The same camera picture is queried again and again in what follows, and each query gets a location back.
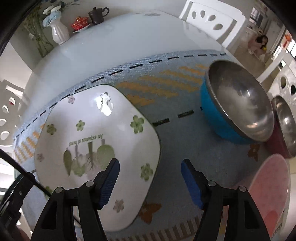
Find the magenta steel bowl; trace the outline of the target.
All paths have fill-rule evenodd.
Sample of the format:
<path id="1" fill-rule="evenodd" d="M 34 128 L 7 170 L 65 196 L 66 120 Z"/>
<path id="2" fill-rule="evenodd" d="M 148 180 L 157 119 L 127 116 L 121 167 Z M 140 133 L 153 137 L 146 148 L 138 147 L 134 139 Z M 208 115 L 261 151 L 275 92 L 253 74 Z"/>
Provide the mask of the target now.
<path id="1" fill-rule="evenodd" d="M 280 154 L 286 159 L 295 157 L 295 119 L 288 103 L 281 96 L 272 99 L 274 112 L 273 134 L 267 142 L 266 148 L 272 154 Z"/>

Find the white chair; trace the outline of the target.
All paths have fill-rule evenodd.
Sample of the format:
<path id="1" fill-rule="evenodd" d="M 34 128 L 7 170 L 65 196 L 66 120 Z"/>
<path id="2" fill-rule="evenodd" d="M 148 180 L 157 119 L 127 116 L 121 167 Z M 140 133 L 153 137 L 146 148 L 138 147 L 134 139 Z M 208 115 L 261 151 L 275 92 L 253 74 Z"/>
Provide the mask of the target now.
<path id="1" fill-rule="evenodd" d="M 221 1 L 211 0 L 186 1 L 179 19 L 197 27 L 214 40 L 224 35 L 235 22 L 234 27 L 222 42 L 224 48 L 231 44 L 246 20 L 241 10 Z"/>
<path id="2" fill-rule="evenodd" d="M 28 98 L 24 89 L 7 80 L 1 81 L 1 149 L 12 152 L 13 135 L 20 126 Z"/>
<path id="3" fill-rule="evenodd" d="M 257 80 L 263 83 L 282 60 L 285 62 L 285 66 L 274 78 L 267 94 L 270 99 L 279 95 L 283 97 L 290 106 L 295 107 L 295 59 L 290 53 L 281 52 Z"/>

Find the white ribbed vase with flowers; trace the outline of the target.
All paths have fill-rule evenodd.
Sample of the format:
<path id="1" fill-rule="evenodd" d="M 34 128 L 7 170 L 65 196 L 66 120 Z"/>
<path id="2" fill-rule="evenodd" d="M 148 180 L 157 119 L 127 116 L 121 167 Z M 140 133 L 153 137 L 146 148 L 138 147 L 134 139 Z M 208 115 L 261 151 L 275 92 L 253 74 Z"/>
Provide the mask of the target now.
<path id="1" fill-rule="evenodd" d="M 78 1 L 49 1 L 50 5 L 43 10 L 42 26 L 50 27 L 55 43 L 62 45 L 70 38 L 67 27 L 62 23 L 62 13 L 70 6 L 78 6 Z"/>

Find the white chair near right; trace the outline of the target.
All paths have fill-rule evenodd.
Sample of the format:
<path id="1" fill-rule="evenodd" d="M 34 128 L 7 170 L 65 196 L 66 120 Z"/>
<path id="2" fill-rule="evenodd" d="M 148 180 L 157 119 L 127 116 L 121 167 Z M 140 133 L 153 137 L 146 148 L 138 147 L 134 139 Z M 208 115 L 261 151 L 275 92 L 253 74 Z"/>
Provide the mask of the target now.
<path id="1" fill-rule="evenodd" d="M 295 107 L 295 59 L 290 53 L 281 52 L 257 80 L 263 83 L 282 60 L 285 62 L 285 66 L 274 78 L 267 94 L 270 99 L 279 95 L 283 97 L 290 106 Z"/>

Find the pink bowl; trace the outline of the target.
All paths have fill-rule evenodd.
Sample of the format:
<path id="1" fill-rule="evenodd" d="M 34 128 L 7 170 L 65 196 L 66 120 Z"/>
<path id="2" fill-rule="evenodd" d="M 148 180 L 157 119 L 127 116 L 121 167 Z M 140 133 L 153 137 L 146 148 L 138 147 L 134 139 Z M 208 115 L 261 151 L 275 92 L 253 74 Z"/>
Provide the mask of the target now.
<path id="1" fill-rule="evenodd" d="M 280 154 L 269 156 L 256 171 L 232 187 L 245 186 L 253 198 L 270 237 L 285 210 L 290 184 L 288 164 Z"/>

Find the white chair far right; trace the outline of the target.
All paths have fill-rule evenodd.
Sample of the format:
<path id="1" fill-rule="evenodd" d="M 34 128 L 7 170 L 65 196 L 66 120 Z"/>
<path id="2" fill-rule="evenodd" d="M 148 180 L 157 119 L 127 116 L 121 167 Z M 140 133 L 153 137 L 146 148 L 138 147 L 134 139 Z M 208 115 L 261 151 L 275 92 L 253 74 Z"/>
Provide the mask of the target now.
<path id="1" fill-rule="evenodd" d="M 241 10 L 221 1 L 211 0 L 186 1 L 179 19 L 197 27 L 214 40 L 224 35 L 235 22 L 234 27 L 222 42 L 224 48 L 231 44 L 246 20 Z"/>

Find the blue steel bowl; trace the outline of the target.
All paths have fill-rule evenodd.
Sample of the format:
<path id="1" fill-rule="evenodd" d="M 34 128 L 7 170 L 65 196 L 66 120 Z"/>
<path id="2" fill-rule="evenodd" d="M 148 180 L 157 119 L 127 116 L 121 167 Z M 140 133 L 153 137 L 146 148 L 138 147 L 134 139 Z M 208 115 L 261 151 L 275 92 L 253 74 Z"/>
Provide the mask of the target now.
<path id="1" fill-rule="evenodd" d="M 263 143 L 274 129 L 274 113 L 264 88 L 244 67 L 216 60 L 205 73 L 201 108 L 211 129 L 234 144 Z"/>

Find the glass vase with stems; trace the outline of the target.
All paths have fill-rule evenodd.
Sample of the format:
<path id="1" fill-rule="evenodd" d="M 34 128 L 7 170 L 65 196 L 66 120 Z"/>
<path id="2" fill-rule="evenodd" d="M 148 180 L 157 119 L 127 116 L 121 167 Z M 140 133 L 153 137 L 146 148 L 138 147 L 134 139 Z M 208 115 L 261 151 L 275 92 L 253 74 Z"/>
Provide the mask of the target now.
<path id="1" fill-rule="evenodd" d="M 23 27 L 29 33 L 29 38 L 34 42 L 42 58 L 53 50 L 54 46 L 43 31 L 40 6 L 34 8 L 29 15 L 26 16 L 23 21 Z"/>

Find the patterned blue table mat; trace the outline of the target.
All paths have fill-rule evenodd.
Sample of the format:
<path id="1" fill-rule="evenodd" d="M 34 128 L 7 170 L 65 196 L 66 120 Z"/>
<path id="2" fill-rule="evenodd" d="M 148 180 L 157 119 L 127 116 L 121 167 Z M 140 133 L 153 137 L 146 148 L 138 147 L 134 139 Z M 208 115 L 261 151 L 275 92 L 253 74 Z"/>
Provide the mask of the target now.
<path id="1" fill-rule="evenodd" d="M 116 66 L 71 84 L 25 123 L 16 138 L 16 159 L 34 169 L 37 136 L 52 108 L 62 99 L 100 84 L 111 84 L 153 124 L 161 142 L 160 166 L 132 224 L 108 232 L 111 240 L 191 240 L 201 219 L 185 189 L 181 161 L 189 158 L 207 177 L 229 187 L 251 178 L 269 151 L 263 144 L 236 145 L 217 136 L 200 108 L 198 71 L 229 55 L 217 51 L 158 54 Z"/>

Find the red lidded teacup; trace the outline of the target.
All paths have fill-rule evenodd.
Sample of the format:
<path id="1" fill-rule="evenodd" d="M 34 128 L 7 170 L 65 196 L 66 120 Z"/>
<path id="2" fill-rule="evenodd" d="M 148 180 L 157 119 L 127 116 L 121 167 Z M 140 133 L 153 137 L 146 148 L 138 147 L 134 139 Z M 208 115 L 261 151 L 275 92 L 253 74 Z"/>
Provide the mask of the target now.
<path id="1" fill-rule="evenodd" d="M 91 26 L 91 22 L 88 16 L 85 16 L 85 17 L 78 16 L 74 21 L 74 23 L 71 25 L 73 29 L 73 33 L 82 32 L 90 26 Z"/>

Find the white chair far left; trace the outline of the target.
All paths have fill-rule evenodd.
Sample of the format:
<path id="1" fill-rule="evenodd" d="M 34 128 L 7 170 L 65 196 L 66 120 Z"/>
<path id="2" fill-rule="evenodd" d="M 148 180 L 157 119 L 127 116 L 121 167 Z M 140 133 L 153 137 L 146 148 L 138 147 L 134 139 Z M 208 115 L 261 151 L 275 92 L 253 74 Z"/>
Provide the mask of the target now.
<path id="1" fill-rule="evenodd" d="M 20 126 L 28 98 L 24 89 L 7 80 L 1 81 L 1 149 L 12 152 L 13 135 Z"/>

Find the white hexagonal floral plate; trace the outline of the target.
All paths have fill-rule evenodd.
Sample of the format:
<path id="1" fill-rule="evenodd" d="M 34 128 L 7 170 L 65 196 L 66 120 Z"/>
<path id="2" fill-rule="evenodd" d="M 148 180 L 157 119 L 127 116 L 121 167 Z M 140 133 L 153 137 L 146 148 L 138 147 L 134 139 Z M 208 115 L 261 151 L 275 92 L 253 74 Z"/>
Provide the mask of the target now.
<path id="1" fill-rule="evenodd" d="M 99 85 L 59 101 L 35 149 L 40 183 L 72 189 L 92 180 L 116 158 L 120 172 L 99 212 L 107 232 L 127 228 L 148 194 L 159 164 L 160 143 L 152 125 L 115 87 Z"/>

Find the dark brown teapot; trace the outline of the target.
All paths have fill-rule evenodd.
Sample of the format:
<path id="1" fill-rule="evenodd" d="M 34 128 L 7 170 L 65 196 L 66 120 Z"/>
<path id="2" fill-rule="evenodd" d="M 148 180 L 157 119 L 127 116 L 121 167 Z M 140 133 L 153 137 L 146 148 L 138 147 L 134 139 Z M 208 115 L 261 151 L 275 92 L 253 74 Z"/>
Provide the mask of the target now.
<path id="1" fill-rule="evenodd" d="M 109 8 L 96 8 L 94 7 L 92 11 L 88 13 L 89 17 L 91 18 L 91 21 L 93 25 L 98 25 L 100 23 L 104 22 L 104 17 L 109 14 Z"/>

